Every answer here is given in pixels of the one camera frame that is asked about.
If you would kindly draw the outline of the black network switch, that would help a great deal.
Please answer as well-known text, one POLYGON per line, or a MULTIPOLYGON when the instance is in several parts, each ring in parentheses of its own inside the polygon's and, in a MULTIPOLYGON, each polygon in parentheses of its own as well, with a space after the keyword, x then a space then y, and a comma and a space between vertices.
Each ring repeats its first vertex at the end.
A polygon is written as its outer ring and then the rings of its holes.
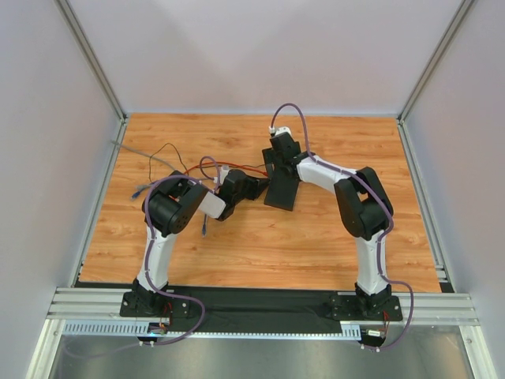
POLYGON ((300 182, 296 167, 293 174, 286 174, 282 171, 280 177, 269 179, 271 182, 267 188, 264 204, 291 212, 294 209, 297 189, 300 182))

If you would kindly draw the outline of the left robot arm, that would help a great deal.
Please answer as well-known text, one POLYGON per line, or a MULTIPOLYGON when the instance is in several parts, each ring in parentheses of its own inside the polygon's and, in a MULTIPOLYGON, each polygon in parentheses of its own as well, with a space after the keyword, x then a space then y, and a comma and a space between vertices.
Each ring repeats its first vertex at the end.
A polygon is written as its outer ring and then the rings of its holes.
POLYGON ((214 191, 180 171, 155 182, 142 204, 147 226, 144 262, 131 291, 123 295, 120 315, 168 317, 173 303, 160 291, 168 289, 168 267, 178 235, 198 211, 214 220, 228 219, 241 201, 256 200, 269 182, 239 169, 221 174, 214 191))

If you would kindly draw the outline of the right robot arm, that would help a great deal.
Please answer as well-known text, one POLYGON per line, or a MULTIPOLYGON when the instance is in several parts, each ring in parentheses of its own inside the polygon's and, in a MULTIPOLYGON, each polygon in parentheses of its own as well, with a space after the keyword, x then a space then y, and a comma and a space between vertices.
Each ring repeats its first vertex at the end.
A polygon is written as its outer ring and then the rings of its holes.
POLYGON ((385 267, 383 233, 394 211, 376 172, 370 167, 340 167, 303 152, 288 127, 271 127, 269 133, 271 147, 262 151, 270 178, 264 203, 293 210, 300 182, 334 193, 342 224, 357 247, 356 298, 351 306, 367 316, 380 312, 392 299, 391 285, 380 269, 385 267))

